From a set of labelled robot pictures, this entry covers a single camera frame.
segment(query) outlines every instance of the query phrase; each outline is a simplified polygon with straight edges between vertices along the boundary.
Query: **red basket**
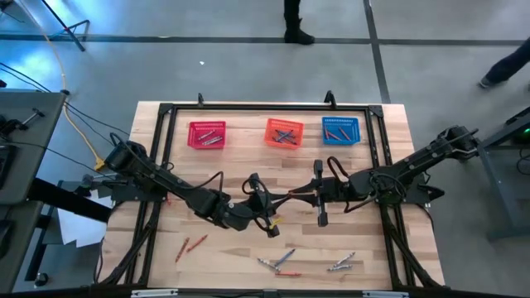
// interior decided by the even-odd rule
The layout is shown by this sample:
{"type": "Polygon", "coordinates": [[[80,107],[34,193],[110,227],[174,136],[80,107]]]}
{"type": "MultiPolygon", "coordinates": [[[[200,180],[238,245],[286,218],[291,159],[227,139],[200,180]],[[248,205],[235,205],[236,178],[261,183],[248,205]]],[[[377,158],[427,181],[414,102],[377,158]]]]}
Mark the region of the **red basket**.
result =
{"type": "Polygon", "coordinates": [[[265,131],[265,142],[269,146],[297,149],[301,146],[303,134],[304,123],[269,118],[265,131]],[[281,132],[290,132],[292,137],[283,138],[281,142],[275,141],[275,138],[279,139],[282,136],[281,132]]]}
{"type": "Polygon", "coordinates": [[[220,149],[224,147],[225,142],[225,121],[190,122],[190,131],[188,132],[189,147],[195,149],[220,149]],[[222,139],[210,145],[204,144],[205,142],[212,140],[216,137],[222,137],[222,139]]]}

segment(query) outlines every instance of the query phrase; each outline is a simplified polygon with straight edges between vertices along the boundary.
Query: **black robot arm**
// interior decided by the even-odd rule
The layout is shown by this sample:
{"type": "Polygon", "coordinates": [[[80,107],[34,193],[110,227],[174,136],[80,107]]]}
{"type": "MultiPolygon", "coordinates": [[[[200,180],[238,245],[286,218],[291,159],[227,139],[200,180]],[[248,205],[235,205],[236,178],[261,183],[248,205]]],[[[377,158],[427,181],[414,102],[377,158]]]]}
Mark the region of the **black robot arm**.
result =
{"type": "Polygon", "coordinates": [[[203,185],[192,186],[164,166],[157,165],[146,155],[145,148],[136,142],[124,142],[119,139],[114,150],[108,155],[105,164],[109,169],[132,180],[143,192],[171,192],[180,197],[198,217],[221,228],[245,230],[251,221],[267,232],[268,237],[279,235],[278,227],[273,224],[272,216],[277,209],[290,199],[304,201],[318,208],[318,224],[327,225],[325,203],[346,202],[344,211],[351,212],[359,206],[349,208],[349,202],[363,200],[364,204],[377,200],[386,204],[399,204],[407,195],[407,188],[417,175],[446,158],[467,160],[476,155],[476,132],[468,132],[465,127],[450,127],[438,135],[428,146],[414,152],[391,166],[356,172],[349,175],[339,161],[330,157],[328,166],[332,177],[322,177],[322,161],[314,164],[315,178],[307,185],[290,190],[284,195],[271,194],[257,173],[244,181],[242,189],[248,199],[231,202],[230,195],[212,190],[203,185]]]}

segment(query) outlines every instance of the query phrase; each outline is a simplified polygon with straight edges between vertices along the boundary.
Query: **orange basket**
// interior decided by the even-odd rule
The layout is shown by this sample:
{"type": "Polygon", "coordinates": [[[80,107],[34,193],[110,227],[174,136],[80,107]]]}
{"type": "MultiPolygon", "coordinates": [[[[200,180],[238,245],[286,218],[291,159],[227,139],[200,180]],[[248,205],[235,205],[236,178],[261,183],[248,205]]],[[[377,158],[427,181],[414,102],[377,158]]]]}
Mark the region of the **orange basket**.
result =
{"type": "Polygon", "coordinates": [[[303,134],[304,123],[269,118],[264,140],[269,146],[297,149],[303,134]]]}

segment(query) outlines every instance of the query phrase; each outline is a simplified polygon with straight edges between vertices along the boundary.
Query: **black shoe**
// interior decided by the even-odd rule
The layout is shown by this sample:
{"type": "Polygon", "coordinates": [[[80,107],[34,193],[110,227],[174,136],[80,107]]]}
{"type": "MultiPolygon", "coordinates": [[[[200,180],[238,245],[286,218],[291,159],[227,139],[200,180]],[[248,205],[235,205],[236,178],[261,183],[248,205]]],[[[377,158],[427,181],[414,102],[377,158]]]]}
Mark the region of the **black shoe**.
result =
{"type": "Polygon", "coordinates": [[[295,22],[295,24],[292,24],[292,26],[289,26],[289,24],[287,24],[287,30],[285,30],[283,40],[285,41],[285,43],[297,43],[305,46],[314,44],[315,37],[310,36],[302,29],[300,29],[300,22],[301,19],[297,20],[297,22],[295,22]]]}

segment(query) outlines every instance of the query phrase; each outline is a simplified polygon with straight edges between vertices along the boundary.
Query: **wooden table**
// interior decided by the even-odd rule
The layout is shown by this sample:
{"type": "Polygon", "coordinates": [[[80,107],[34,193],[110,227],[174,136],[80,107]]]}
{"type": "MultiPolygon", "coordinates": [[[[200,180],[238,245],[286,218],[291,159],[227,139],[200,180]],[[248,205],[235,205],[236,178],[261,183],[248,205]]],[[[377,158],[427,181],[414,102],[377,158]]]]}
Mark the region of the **wooden table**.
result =
{"type": "MultiPolygon", "coordinates": [[[[150,150],[159,102],[140,102],[132,125],[131,140],[150,150]]],[[[405,108],[401,104],[383,105],[388,140],[394,161],[413,152],[405,108]]],[[[166,131],[167,123],[162,130],[166,131]]],[[[373,123],[380,145],[378,124],[373,123]]],[[[366,123],[362,113],[307,112],[307,111],[191,111],[179,110],[173,138],[170,162],[174,174],[197,185],[217,171],[224,171],[224,192],[234,199],[247,199],[241,184],[257,172],[271,192],[287,190],[306,184],[313,176],[313,161],[336,156],[349,173],[372,166],[366,137],[366,123]],[[321,117],[358,117],[361,143],[352,147],[323,146],[321,117]],[[303,146],[297,150],[269,147],[263,141],[268,118],[283,118],[305,124],[303,146]],[[227,123],[227,142],[223,150],[200,151],[186,145],[190,121],[224,120],[227,123]]],[[[160,162],[163,144],[158,153],[160,162]]],[[[324,176],[331,175],[325,165],[324,176]]],[[[208,186],[217,189],[215,180],[208,186]]],[[[378,207],[369,204],[350,214],[343,214],[342,203],[328,204],[329,225],[319,228],[316,209],[306,203],[289,201],[279,210],[283,219],[280,236],[267,238],[254,223],[247,230],[237,232],[215,227],[198,219],[185,204],[170,197],[171,204],[163,204],[153,253],[149,287],[176,288],[235,288],[235,289],[318,289],[318,290],[383,290],[390,289],[387,255],[378,207]],[[208,238],[190,253],[185,253],[175,264],[175,257],[184,239],[193,243],[201,236],[208,238]],[[274,276],[257,257],[273,262],[291,248],[295,253],[282,265],[282,270],[301,272],[301,277],[274,276]],[[327,272],[337,260],[348,253],[356,254],[351,271],[327,272]]],[[[131,245],[139,203],[123,204],[108,222],[103,252],[104,279],[131,245]]],[[[403,217],[408,242],[420,263],[431,276],[443,284],[441,266],[436,250],[431,223],[417,206],[404,205],[403,217]]],[[[141,271],[144,248],[137,263],[141,271]]],[[[405,281],[400,253],[396,254],[400,277],[405,281]]]]}

